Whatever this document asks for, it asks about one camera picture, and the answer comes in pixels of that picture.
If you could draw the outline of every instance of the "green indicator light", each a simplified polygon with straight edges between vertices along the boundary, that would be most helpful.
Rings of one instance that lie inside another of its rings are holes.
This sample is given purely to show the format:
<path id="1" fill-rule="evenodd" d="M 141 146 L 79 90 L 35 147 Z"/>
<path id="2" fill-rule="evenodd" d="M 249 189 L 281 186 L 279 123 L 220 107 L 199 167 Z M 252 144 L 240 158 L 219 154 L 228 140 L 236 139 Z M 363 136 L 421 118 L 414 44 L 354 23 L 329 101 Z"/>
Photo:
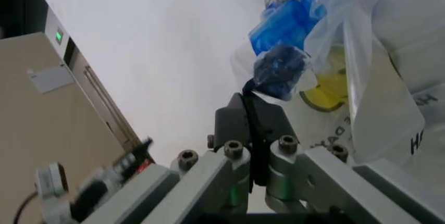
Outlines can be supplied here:
<path id="1" fill-rule="evenodd" d="M 58 29 L 56 32 L 56 41 L 60 45 L 62 43 L 62 38 L 64 37 L 64 33 L 62 30 Z"/>
<path id="2" fill-rule="evenodd" d="M 62 41 L 62 34 L 60 34 L 59 32 L 56 33 L 56 38 L 59 41 Z"/>

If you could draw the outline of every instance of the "metal handle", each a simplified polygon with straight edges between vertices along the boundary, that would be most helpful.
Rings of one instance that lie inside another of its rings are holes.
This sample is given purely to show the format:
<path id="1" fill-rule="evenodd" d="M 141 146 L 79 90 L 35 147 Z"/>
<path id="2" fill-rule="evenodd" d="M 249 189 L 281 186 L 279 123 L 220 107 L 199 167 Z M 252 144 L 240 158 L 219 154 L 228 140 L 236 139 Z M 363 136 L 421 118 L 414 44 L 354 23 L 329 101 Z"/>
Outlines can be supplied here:
<path id="1" fill-rule="evenodd" d="M 101 101 L 103 102 L 103 104 L 105 105 L 107 110 L 110 112 L 113 119 L 116 121 L 118 128 L 122 131 L 122 133 L 127 138 L 125 143 L 127 143 L 130 140 L 134 140 L 132 131 L 127 126 L 127 123 L 123 122 L 119 113 L 117 113 L 118 109 L 116 108 L 114 103 L 110 100 L 110 98 L 109 98 L 108 94 L 106 93 L 106 91 L 104 90 L 104 88 L 102 88 L 101 84 L 97 81 L 97 78 L 95 77 L 95 75 L 89 65 L 85 66 L 85 70 L 83 71 L 83 74 L 85 75 L 86 79 L 91 84 L 91 86 L 93 87 L 95 92 L 98 94 L 99 98 L 101 99 Z"/>

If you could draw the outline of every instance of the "yellow object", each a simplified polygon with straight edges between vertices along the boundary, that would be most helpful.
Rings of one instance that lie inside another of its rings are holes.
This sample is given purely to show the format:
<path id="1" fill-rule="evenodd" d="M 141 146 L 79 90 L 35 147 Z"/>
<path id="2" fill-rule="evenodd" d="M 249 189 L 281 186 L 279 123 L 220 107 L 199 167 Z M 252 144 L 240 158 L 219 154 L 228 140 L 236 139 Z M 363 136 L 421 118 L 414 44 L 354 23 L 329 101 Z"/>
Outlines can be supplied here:
<path id="1" fill-rule="evenodd" d="M 308 106 L 324 112 L 334 111 L 348 102 L 348 80 L 343 46 L 332 47 L 328 61 L 331 70 L 317 75 L 317 87 L 300 92 Z"/>

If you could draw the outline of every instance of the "screw head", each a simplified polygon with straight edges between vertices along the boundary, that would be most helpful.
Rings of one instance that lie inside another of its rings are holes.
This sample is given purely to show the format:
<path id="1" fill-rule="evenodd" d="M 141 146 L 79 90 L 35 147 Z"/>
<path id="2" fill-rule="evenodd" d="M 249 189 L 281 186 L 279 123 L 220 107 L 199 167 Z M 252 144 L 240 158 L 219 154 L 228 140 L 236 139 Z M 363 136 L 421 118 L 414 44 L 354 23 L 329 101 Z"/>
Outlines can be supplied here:
<path id="1" fill-rule="evenodd" d="M 291 155 L 296 152 L 298 141 L 291 135 L 283 135 L 278 140 L 278 146 L 283 153 Z"/>
<path id="2" fill-rule="evenodd" d="M 224 144 L 224 154 L 231 159 L 238 159 L 243 155 L 243 144 L 239 141 L 227 141 Z"/>
<path id="3" fill-rule="evenodd" d="M 215 135 L 209 134 L 207 136 L 207 147 L 214 148 L 215 147 Z"/>
<path id="4" fill-rule="evenodd" d="M 328 147 L 328 151 L 339 158 L 342 162 L 346 163 L 348 160 L 348 149 L 340 144 L 332 144 Z"/>
<path id="5" fill-rule="evenodd" d="M 184 171 L 189 171 L 197 161 L 198 154 L 193 150 L 184 150 L 178 155 L 179 168 Z"/>

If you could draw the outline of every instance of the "blue plastic container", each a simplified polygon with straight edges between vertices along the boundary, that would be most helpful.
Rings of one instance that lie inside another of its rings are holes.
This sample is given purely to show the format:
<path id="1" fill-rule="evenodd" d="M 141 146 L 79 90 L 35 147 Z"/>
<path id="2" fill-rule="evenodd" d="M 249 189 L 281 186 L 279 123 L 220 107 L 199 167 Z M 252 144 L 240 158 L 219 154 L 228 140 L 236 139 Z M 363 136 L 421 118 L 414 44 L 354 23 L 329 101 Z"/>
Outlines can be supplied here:
<path id="1" fill-rule="evenodd" d="M 316 23 L 317 20 L 309 18 L 302 3 L 289 0 L 255 27 L 249 39 L 256 55 L 279 43 L 303 49 L 304 39 Z"/>

